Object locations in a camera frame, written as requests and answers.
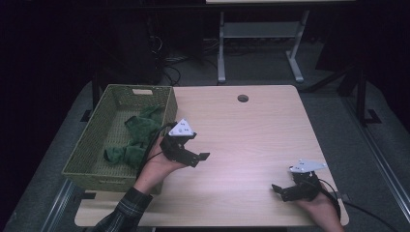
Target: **wicker basket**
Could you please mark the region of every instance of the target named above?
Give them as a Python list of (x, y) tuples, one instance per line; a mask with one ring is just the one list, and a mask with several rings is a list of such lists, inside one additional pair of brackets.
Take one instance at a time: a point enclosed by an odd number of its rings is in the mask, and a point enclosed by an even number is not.
[[(127, 144), (131, 136), (124, 122), (147, 105), (163, 106), (163, 125), (175, 121), (178, 105), (172, 87), (108, 85), (62, 174), (89, 190), (125, 192), (132, 187), (136, 170), (108, 164), (103, 151)], [(160, 192), (158, 185), (152, 193)]]

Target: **green cloth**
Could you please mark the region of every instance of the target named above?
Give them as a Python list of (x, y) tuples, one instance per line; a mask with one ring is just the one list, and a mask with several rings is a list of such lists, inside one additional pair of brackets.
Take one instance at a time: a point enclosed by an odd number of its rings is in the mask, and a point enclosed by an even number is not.
[(110, 164), (126, 163), (137, 169), (142, 161), (146, 147), (155, 133), (161, 128), (159, 105), (144, 107), (138, 116), (132, 116), (125, 122), (132, 139), (124, 147), (108, 147), (103, 157)]

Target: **hand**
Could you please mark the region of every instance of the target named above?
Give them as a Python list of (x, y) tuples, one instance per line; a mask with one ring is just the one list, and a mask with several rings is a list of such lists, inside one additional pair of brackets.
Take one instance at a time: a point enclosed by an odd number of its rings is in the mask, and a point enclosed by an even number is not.
[(297, 200), (295, 203), (308, 212), (310, 218), (324, 231), (344, 232), (338, 219), (335, 206), (331, 200), (322, 192), (312, 200)]
[(145, 163), (141, 174), (133, 185), (142, 193), (149, 194), (151, 188), (162, 182), (171, 172), (186, 167), (186, 165), (169, 160), (161, 150), (162, 137), (159, 137), (148, 155), (148, 162)]

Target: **wooden table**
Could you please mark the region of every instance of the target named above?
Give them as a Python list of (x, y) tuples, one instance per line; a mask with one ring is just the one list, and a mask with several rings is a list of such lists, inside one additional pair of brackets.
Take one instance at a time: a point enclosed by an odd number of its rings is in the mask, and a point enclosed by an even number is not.
[[(210, 152), (195, 168), (172, 173), (140, 226), (304, 226), (308, 216), (282, 202), (271, 184), (294, 186), (288, 171), (298, 159), (325, 162), (298, 92), (293, 86), (177, 87), (177, 121), (197, 132), (186, 148)], [(238, 101), (246, 95), (247, 102)], [(336, 186), (329, 169), (316, 171)], [(75, 217), (93, 226), (111, 213), (124, 193), (96, 192)], [(348, 215), (341, 204), (341, 222)]]

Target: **plaid sleeve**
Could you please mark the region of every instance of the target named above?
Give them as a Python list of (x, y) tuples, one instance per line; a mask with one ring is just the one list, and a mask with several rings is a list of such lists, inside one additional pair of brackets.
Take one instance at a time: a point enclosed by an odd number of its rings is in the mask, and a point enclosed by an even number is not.
[(92, 231), (136, 231), (138, 223), (152, 199), (152, 196), (145, 195), (135, 188), (130, 188), (118, 203), (114, 212), (102, 219)]

